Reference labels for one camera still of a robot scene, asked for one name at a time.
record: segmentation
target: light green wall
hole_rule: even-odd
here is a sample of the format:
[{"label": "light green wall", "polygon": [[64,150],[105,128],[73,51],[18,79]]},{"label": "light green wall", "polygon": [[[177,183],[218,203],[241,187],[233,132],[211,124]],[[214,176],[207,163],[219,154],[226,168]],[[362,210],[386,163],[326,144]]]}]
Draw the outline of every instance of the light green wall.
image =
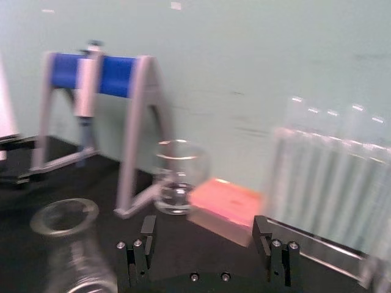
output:
[{"label": "light green wall", "polygon": [[[286,98],[343,109],[361,103],[390,113],[389,0],[1,0],[0,51],[22,133],[38,132],[42,53],[76,52],[102,40],[110,55],[157,57],[178,138],[202,144],[213,175],[260,189],[270,132]],[[43,9],[54,13],[42,12]],[[102,150],[119,157],[124,105],[101,96]],[[65,100],[52,133],[75,141]],[[148,119],[139,165],[151,167],[158,140]]]}]

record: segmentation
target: screw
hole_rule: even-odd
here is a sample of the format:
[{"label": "screw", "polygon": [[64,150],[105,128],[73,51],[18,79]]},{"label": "screw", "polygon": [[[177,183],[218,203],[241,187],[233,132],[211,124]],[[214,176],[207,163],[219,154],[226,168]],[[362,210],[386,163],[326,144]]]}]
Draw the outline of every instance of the screw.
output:
[{"label": "screw", "polygon": [[289,243],[289,247],[292,248],[292,249],[298,249],[299,248],[298,244],[295,243],[295,242]]},{"label": "screw", "polygon": [[281,246],[281,242],[278,241],[278,240],[273,240],[271,243],[272,243],[275,247],[280,247],[280,246]]},{"label": "screw", "polygon": [[198,274],[192,273],[192,274],[190,275],[190,280],[191,280],[192,282],[196,282],[196,281],[198,281],[198,279],[199,279]]},{"label": "screw", "polygon": [[122,249],[123,247],[125,247],[125,243],[123,243],[122,241],[118,242],[117,248]]},{"label": "screw", "polygon": [[142,242],[140,239],[137,239],[136,241],[134,241],[133,245],[138,247],[138,246],[141,246]]},{"label": "screw", "polygon": [[224,281],[224,282],[228,282],[230,279],[231,279],[231,276],[229,275],[229,273],[223,273],[221,275],[221,279]]}]

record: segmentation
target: erlenmeyer flask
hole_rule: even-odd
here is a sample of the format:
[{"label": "erlenmeyer flask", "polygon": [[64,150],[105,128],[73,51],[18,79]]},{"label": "erlenmeyer flask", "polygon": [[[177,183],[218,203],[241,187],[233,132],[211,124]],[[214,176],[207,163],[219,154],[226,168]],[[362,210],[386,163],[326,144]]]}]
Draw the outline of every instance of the erlenmeyer flask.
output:
[{"label": "erlenmeyer flask", "polygon": [[37,212],[31,228],[50,246],[45,293],[113,293],[117,281],[105,263],[95,237],[98,206],[73,198]]}]

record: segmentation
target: glass beaker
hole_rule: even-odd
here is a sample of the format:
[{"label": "glass beaker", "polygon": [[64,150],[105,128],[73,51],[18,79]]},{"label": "glass beaker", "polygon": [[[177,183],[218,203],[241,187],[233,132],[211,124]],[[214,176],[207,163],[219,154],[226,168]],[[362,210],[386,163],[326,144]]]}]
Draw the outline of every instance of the glass beaker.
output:
[{"label": "glass beaker", "polygon": [[160,142],[156,152],[155,206],[171,215],[190,211],[188,195],[209,175],[206,152],[187,140]]}]

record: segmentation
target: flask rim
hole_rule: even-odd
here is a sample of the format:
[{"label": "flask rim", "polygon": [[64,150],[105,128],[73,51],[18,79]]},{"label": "flask rim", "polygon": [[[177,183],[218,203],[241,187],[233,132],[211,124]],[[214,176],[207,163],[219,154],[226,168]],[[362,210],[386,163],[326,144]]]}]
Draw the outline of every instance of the flask rim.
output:
[{"label": "flask rim", "polygon": [[[55,230],[48,227],[48,225],[45,223],[45,215],[60,205],[66,203],[72,203],[72,202],[81,203],[84,206],[82,212],[86,213],[86,217],[82,220],[82,222],[70,229],[64,229],[64,230]],[[41,210],[39,210],[38,212],[36,212],[31,219],[30,227],[34,232],[44,236],[51,236],[51,237],[69,236],[86,230],[95,221],[98,214],[99,214],[99,208],[97,204],[94,203],[92,200],[88,200],[85,198],[69,198],[66,200],[60,200],[54,203],[50,203],[44,208],[42,208]]]}]

